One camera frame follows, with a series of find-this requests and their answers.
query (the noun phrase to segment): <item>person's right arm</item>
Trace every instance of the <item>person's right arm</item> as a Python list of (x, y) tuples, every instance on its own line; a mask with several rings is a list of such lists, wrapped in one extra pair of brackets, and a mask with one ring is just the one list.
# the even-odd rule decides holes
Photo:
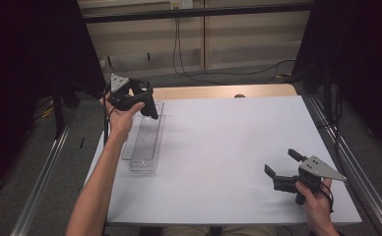
[[(330, 190), (332, 180), (325, 178), (323, 184)], [(328, 199), (321, 192), (313, 194), (309, 188), (299, 181), (295, 183), (295, 187), (305, 197), (305, 213), (311, 230), (317, 236), (339, 236), (330, 218), (330, 203)], [(329, 194), (329, 190), (326, 187), (322, 187), (322, 190)]]

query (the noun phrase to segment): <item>hand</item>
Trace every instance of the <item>hand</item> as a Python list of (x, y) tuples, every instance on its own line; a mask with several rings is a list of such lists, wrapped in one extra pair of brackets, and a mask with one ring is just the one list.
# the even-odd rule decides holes
[(118, 136), (121, 139), (127, 139), (130, 129), (133, 125), (133, 116), (136, 112), (140, 111), (145, 103), (139, 102), (132, 106), (127, 111), (121, 111), (110, 103), (110, 93), (105, 96), (105, 107), (107, 110), (107, 115), (111, 112), (110, 115), (110, 127), (111, 127), (111, 136)]
[[(323, 185), (326, 185), (330, 189), (332, 179), (325, 178)], [(307, 186), (299, 181), (295, 183), (295, 187), (298, 192), (305, 197), (305, 212), (311, 230), (317, 236), (339, 235), (330, 218), (329, 200), (323, 193), (317, 192), (313, 194)], [(323, 186), (321, 189), (329, 195), (329, 190), (326, 187)]]

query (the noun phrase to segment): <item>gray floor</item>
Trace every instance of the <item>gray floor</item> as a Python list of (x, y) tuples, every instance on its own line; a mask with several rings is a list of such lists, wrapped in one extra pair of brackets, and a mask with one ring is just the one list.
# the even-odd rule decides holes
[[(292, 63), (284, 63), (278, 68), (277, 72), (278, 74), (289, 73), (291, 67)], [(242, 67), (225, 69), (222, 72), (250, 73), (266, 68), (268, 66)], [(111, 70), (104, 70), (104, 72), (109, 74)], [(225, 85), (244, 85), (263, 84), (274, 78), (275, 74), (275, 69), (273, 69), (265, 73), (250, 76), (206, 74), (192, 76), (194, 80), (191, 80), (190, 78), (173, 74), (146, 77), (146, 79), (155, 87), (215, 85), (210, 82), (201, 82), (201, 80)], [(282, 79), (274, 79), (271, 83), (280, 83), (281, 81)], [(299, 94), (304, 94), (301, 84), (294, 86)], [(317, 95), (319, 97), (322, 96), (320, 90)], [(32, 226), (28, 229), (28, 235), (62, 235), (65, 231), (73, 202), (84, 183), (86, 171), (89, 169), (101, 132), (102, 117), (97, 101), (84, 94), (80, 94), (80, 97), (82, 98), (81, 106), (75, 111), (72, 110), (76, 113), (73, 125), (68, 134), (66, 144), (56, 161), (54, 172), (50, 176), (38, 209), (33, 216)], [(320, 119), (315, 115), (308, 102), (308, 96), (305, 95), (304, 98), (313, 120), (319, 121)], [(38, 112), (41, 113), (43, 109), (45, 107), (40, 107)], [(0, 190), (0, 235), (10, 235), (12, 232), (19, 214), (22, 212), (35, 185), (35, 181), (42, 170), (43, 164), (48, 158), (55, 135), (52, 115), (34, 121), (31, 134), (27, 137), (19, 154), (16, 156), (13, 167), (4, 176), (4, 187)], [(340, 132), (382, 197), (382, 143), (377, 139), (369, 137), (366, 125), (346, 101), (344, 102), (344, 113), (340, 121)], [(320, 130), (320, 134), (329, 149), (329, 153), (335, 157), (333, 143), (324, 130)], [(351, 173), (348, 172), (347, 175), (350, 179), (353, 179), (351, 178)], [(339, 226), (338, 228), (347, 235), (382, 235), (382, 225), (379, 223), (379, 218), (375, 215), (366, 196), (354, 181), (351, 181), (348, 189), (363, 222), (356, 225)], [(307, 235), (309, 231), (306, 224), (292, 225), (287, 228), (280, 226), (277, 230), (279, 235)], [(137, 235), (138, 228), (108, 227), (107, 233), (122, 236)]]

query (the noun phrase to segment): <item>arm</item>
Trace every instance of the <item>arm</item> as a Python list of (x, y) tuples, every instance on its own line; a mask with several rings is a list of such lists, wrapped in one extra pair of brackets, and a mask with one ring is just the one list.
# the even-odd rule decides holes
[[(112, 186), (121, 148), (132, 128), (133, 115), (144, 107), (135, 104), (128, 111), (114, 109), (110, 117), (111, 133), (93, 174), (78, 197), (69, 220), (66, 235), (101, 235), (108, 213)], [(107, 102), (106, 109), (113, 106)]]
[[(325, 178), (323, 184), (330, 189), (332, 180)], [(330, 218), (330, 205), (327, 198), (320, 192), (317, 194), (311, 193), (310, 189), (299, 181), (295, 183), (295, 187), (305, 197), (305, 212), (311, 230), (317, 236), (339, 235)], [(329, 194), (329, 190), (325, 187), (322, 187), (322, 190)]]

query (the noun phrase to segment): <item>white tabletop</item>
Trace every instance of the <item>white tabletop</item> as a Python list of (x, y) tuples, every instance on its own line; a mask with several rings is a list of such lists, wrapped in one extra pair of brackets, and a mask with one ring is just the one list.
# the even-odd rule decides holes
[[(296, 175), (293, 148), (335, 167), (300, 96), (166, 100), (163, 115), (158, 169), (132, 172), (119, 161), (109, 223), (305, 222), (295, 194), (274, 191), (264, 165)], [(89, 176), (101, 151), (102, 141)], [(332, 191), (333, 222), (361, 222), (344, 184), (334, 181)]]

